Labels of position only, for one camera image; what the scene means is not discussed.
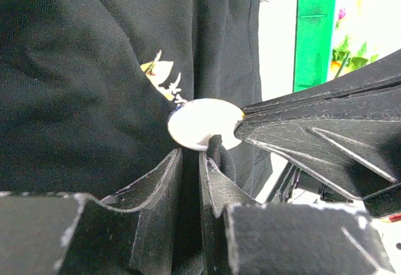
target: black t-shirt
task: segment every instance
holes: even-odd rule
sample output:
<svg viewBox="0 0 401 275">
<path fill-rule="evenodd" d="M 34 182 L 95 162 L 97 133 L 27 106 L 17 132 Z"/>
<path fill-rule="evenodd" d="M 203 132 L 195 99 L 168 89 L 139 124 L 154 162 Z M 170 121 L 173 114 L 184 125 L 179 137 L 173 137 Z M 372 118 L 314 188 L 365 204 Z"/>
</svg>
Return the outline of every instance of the black t-shirt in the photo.
<svg viewBox="0 0 401 275">
<path fill-rule="evenodd" d="M 259 0 L 1 0 L 0 190 L 103 197 L 178 147 L 167 117 L 182 99 L 261 101 L 258 11 Z M 230 153 L 256 195 L 268 154 Z M 176 257 L 200 249 L 197 164 L 185 151 Z"/>
</svg>

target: white scuff mark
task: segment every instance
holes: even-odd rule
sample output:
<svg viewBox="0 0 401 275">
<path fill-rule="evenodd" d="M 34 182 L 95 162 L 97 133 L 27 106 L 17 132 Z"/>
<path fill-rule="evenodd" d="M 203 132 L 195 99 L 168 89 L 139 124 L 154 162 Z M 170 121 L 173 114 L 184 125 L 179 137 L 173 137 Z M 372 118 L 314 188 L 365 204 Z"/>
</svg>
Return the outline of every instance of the white scuff mark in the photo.
<svg viewBox="0 0 401 275">
<path fill-rule="evenodd" d="M 0 192 L 0 198 L 7 197 L 8 195 L 11 195 L 11 192 Z"/>
<path fill-rule="evenodd" d="M 73 198 L 78 202 L 78 209 L 77 209 L 76 217 L 73 220 L 73 223 L 64 231 L 63 235 L 61 236 L 60 242 L 61 242 L 61 246 L 63 248 L 66 248 L 70 244 L 70 241 L 71 241 L 71 238 L 73 237 L 75 228 L 78 225 L 81 214 L 85 207 L 85 196 L 84 195 L 74 194 Z"/>
<path fill-rule="evenodd" d="M 230 206 L 227 207 L 227 210 L 229 212 L 232 212 L 235 210 L 236 207 L 241 207 L 242 204 L 240 203 L 235 203 L 231 204 Z M 227 255 L 229 258 L 229 266 L 231 269 L 231 272 L 235 275 L 238 274 L 239 271 L 239 256 L 238 256 L 238 245 L 235 239 L 235 234 L 234 234 L 234 220 L 232 219 L 231 215 L 227 217 L 227 222 L 228 226 L 226 227 L 226 239 L 227 239 Z"/>
<path fill-rule="evenodd" d="M 63 199 L 68 199 L 70 197 L 70 195 L 68 195 L 66 192 L 58 192 L 57 196 L 62 197 Z"/>
<path fill-rule="evenodd" d="M 63 265 L 63 259 L 60 258 L 59 260 L 57 260 L 54 264 L 53 264 L 53 270 L 55 271 L 59 271 L 61 269 Z"/>
<path fill-rule="evenodd" d="M 316 204 L 302 204 L 302 205 L 308 205 L 310 207 L 313 207 L 315 209 L 319 210 L 325 210 L 325 209 L 333 209 L 333 210 L 343 210 L 349 214 L 356 215 L 358 213 L 364 212 L 365 210 L 359 207 L 355 206 L 350 206 L 350 205 L 344 205 L 344 204 L 325 204 L 325 205 L 316 205 Z"/>
<path fill-rule="evenodd" d="M 306 135 L 305 130 L 303 130 L 302 127 L 298 123 L 295 123 L 295 125 L 297 125 L 301 129 L 301 131 Z"/>
<path fill-rule="evenodd" d="M 359 250 L 359 252 L 364 256 L 364 258 L 376 269 L 372 275 L 386 275 L 386 274 L 395 274 L 388 270 L 384 270 L 378 262 L 365 250 L 365 248 L 350 234 L 350 232 L 344 227 L 341 227 L 345 237 Z"/>
<path fill-rule="evenodd" d="M 359 225 L 360 229 L 365 230 L 366 226 L 368 225 L 368 220 L 366 219 L 366 217 L 363 217 L 362 215 L 360 215 L 358 217 L 358 225 Z"/>
<path fill-rule="evenodd" d="M 259 204 L 257 207 L 266 210 L 268 208 L 268 204 L 267 203 L 262 203 L 262 204 Z"/>
<path fill-rule="evenodd" d="M 283 148 L 283 147 L 279 147 L 277 145 L 272 145 L 270 143 L 267 142 L 260 142 L 257 140 L 250 140 L 250 138 L 248 139 L 253 145 L 259 147 L 259 148 L 264 148 L 269 152 L 273 152 L 276 153 L 284 158 L 289 157 L 289 154 L 295 154 L 295 155 L 299 155 L 305 158 L 308 158 L 310 160 L 316 161 L 316 162 L 321 162 L 325 165 L 333 165 L 333 166 L 337 166 L 337 164 L 335 163 L 331 163 L 331 162 L 327 162 L 326 160 L 320 159 L 320 158 L 316 158 L 312 155 L 309 155 L 307 153 L 304 152 L 299 152 L 299 151 L 294 151 L 294 150 L 290 150 L 288 148 Z"/>
</svg>

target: yellow graphic print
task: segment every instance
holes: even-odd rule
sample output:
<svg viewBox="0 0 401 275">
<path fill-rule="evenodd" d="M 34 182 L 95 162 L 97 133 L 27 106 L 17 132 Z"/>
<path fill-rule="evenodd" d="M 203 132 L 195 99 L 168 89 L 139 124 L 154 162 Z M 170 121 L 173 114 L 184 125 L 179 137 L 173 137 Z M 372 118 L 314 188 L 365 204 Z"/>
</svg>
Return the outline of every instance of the yellow graphic print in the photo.
<svg viewBox="0 0 401 275">
<path fill-rule="evenodd" d="M 150 80 L 153 86 L 161 94 L 163 94 L 166 99 L 173 101 L 176 104 L 185 103 L 186 100 L 184 100 L 179 94 L 181 89 L 178 88 L 181 80 L 181 73 L 178 74 L 175 82 L 170 83 L 168 89 L 161 86 L 161 84 L 165 83 L 169 79 L 174 65 L 173 61 L 160 61 L 161 56 L 162 51 L 159 51 L 156 55 L 156 58 L 152 62 L 141 65 L 141 70 L 145 73 L 146 77 Z"/>
</svg>

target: white disc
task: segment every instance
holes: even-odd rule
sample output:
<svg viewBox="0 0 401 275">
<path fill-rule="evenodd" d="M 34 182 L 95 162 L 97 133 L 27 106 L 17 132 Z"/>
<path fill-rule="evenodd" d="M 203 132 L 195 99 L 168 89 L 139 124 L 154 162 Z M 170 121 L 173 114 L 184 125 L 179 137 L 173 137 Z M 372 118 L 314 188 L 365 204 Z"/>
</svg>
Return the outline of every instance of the white disc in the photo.
<svg viewBox="0 0 401 275">
<path fill-rule="evenodd" d="M 185 148 L 206 151 L 209 139 L 221 135 L 222 145 L 229 150 L 241 143 L 234 130 L 243 118 L 244 113 L 236 105 L 203 98 L 177 107 L 170 114 L 167 127 L 171 137 Z"/>
</svg>

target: green box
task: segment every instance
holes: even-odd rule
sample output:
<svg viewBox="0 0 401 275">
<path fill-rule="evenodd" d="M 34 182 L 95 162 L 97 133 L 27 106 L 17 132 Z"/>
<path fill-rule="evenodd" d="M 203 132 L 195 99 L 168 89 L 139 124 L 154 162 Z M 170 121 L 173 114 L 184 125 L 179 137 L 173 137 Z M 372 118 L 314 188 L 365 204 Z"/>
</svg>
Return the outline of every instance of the green box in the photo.
<svg viewBox="0 0 401 275">
<path fill-rule="evenodd" d="M 327 81 L 335 29 L 336 0 L 298 0 L 294 91 Z"/>
</svg>

